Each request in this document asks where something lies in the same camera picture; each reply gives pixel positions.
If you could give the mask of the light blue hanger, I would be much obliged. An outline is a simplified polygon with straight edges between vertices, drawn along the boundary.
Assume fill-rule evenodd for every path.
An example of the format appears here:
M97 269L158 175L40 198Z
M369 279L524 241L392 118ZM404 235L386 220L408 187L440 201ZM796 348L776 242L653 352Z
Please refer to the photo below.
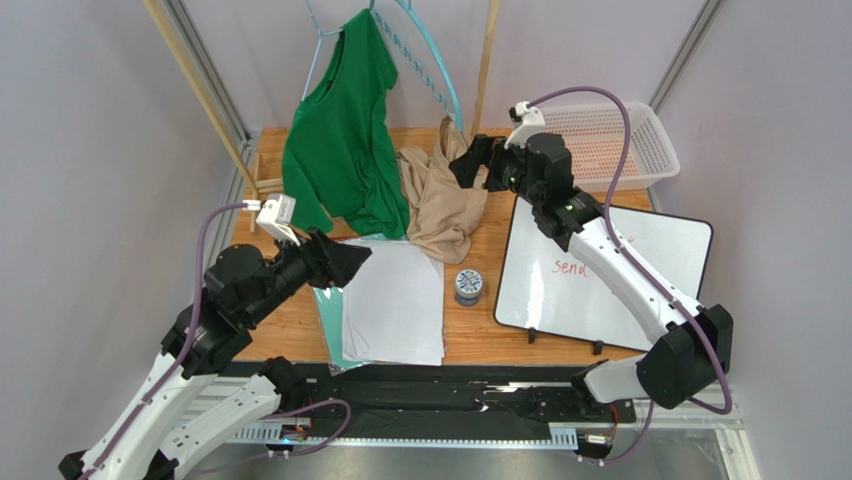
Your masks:
M437 36L415 8L414 1L369 1L368 9L400 71L414 75L433 104L465 129L465 115L452 74Z

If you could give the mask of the beige t shirt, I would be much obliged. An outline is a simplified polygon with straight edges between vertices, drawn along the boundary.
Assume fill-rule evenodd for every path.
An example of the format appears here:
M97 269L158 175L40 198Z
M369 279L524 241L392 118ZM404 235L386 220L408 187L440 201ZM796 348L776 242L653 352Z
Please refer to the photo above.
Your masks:
M462 263L468 255L487 200L482 189L461 188L450 170L450 162L466 153L470 144L470 137L444 117L432 154L409 147L396 152L401 192L409 206L407 239L450 265Z

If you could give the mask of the green t shirt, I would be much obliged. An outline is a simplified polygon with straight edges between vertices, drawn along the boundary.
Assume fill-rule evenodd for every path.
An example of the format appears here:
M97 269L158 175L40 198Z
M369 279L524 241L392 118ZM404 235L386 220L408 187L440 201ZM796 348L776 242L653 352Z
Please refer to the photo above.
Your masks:
M341 218L359 235L405 235L410 210L386 125L387 96L397 80L372 13L358 12L296 109L285 143L282 183L296 201L294 226L328 233Z

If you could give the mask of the blue wire hanger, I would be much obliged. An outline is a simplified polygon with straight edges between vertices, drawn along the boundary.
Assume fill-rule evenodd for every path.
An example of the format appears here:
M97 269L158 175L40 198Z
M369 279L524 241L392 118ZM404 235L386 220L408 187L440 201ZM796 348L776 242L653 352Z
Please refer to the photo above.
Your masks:
M328 38L337 36L337 35L339 35L340 33L343 32L343 28L338 28L336 30L324 30L320 21L318 20L318 18L316 16L315 10L314 10L313 5L312 5L312 1L311 0L305 0L304 3L305 3L305 6L308 10L310 21L311 21L311 23L312 23L312 25L313 25L313 27L316 31L317 42L316 42L316 45L315 45L315 48L314 48L314 53L312 55L312 59L311 59L310 67L309 67L308 74L307 74L307 77L306 77L306 81L305 81L305 84L304 84L304 87L303 87L302 96L301 96L302 100L305 100L306 97L308 96L308 94L310 93L310 89L311 89L311 86L312 86L312 83L313 83L314 73L315 73L316 68L317 68L319 54L322 50L322 46L323 46L324 41Z

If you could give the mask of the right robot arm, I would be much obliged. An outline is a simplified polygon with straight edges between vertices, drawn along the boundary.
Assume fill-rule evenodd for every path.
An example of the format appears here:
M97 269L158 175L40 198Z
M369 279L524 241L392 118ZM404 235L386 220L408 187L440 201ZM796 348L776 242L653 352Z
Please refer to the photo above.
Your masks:
M643 355L586 368L572 380L576 390L600 404L646 398L665 409L689 401L718 414L732 410L731 314L684 293L622 238L609 206L575 186L572 154L560 135L538 133L519 146L478 134L449 168L465 189L486 169L483 189L526 201L539 231L589 267L649 339Z

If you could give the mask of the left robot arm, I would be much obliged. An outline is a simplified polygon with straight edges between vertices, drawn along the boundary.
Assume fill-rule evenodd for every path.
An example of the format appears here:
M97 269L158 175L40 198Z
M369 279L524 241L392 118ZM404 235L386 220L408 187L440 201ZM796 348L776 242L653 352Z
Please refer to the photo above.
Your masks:
M146 380L104 437L66 455L65 479L183 479L225 440L282 408L301 409L305 379L284 357L262 363L238 390L185 424L192 402L252 341L251 333L302 287L344 287L370 258L312 228L266 258L249 244L222 251L204 286L163 338Z

